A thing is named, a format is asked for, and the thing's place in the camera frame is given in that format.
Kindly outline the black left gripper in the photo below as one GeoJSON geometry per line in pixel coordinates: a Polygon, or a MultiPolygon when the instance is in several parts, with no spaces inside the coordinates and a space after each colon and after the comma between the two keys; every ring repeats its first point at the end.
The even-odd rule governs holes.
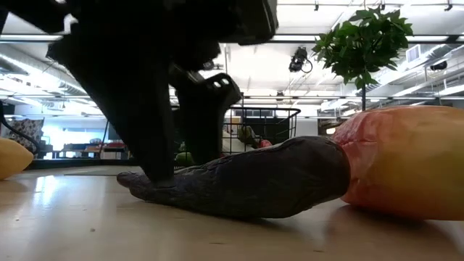
{"type": "MultiPolygon", "coordinates": [[[[216,58],[220,45],[268,42],[278,29],[277,0],[71,0],[76,22],[49,48],[96,102],[149,180],[173,176],[168,62],[187,70],[216,58]]],[[[186,148],[196,164],[217,159],[225,113],[241,100],[222,72],[203,78],[171,68],[186,148]]]]}

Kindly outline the dark purple eggplant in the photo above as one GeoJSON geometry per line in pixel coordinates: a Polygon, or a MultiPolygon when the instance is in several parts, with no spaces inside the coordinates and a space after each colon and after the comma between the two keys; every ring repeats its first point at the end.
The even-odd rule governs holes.
{"type": "Polygon", "coordinates": [[[146,202],[228,218],[287,218],[343,196],[350,165],[329,138],[299,136],[175,171],[173,185],[144,173],[122,172],[117,182],[146,202]]]}

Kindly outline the yellow mango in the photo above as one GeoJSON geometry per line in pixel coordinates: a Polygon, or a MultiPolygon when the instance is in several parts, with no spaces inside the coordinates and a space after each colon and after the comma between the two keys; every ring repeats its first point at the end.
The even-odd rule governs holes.
{"type": "Polygon", "coordinates": [[[0,137],[0,181],[21,173],[33,161],[33,154],[16,141],[0,137]]]}

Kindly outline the red and orange mango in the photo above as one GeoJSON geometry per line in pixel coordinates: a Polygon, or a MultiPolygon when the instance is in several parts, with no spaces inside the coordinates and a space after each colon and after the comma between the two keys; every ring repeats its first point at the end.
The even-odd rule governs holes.
{"type": "Polygon", "coordinates": [[[351,167],[346,203],[405,218],[464,221],[464,109],[364,111],[331,138],[351,167]]]}

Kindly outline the background work desk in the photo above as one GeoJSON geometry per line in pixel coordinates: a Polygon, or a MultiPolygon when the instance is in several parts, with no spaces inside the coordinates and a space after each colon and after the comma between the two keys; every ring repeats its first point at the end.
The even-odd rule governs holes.
{"type": "Polygon", "coordinates": [[[59,151],[53,151],[51,158],[126,160],[130,152],[123,143],[65,144],[59,151]]]}

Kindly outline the floral patterned cushion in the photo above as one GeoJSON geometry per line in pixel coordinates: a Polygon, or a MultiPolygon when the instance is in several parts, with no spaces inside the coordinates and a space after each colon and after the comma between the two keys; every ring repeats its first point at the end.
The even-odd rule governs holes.
{"type": "Polygon", "coordinates": [[[24,119],[8,121],[8,123],[14,130],[7,129],[5,138],[13,140],[24,146],[33,155],[40,152],[44,120],[24,119]]]}

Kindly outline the green leafy potted plant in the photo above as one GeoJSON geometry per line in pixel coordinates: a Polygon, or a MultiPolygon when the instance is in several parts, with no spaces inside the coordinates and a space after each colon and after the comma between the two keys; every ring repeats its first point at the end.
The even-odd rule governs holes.
{"type": "Polygon", "coordinates": [[[383,67],[397,69],[394,60],[408,47],[412,26],[399,10],[387,13],[379,7],[357,10],[349,20],[320,34],[312,51],[317,61],[323,62],[324,69],[331,69],[344,83],[353,80],[364,99],[366,87],[378,82],[372,73],[383,67]]]}

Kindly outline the black aluminium table frame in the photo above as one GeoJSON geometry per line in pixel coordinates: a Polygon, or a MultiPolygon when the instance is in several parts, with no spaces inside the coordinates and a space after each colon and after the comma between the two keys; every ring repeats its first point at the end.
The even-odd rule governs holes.
{"type": "Polygon", "coordinates": [[[69,167],[93,167],[93,166],[138,166],[134,159],[35,159],[26,170],[47,170],[69,167]]]}

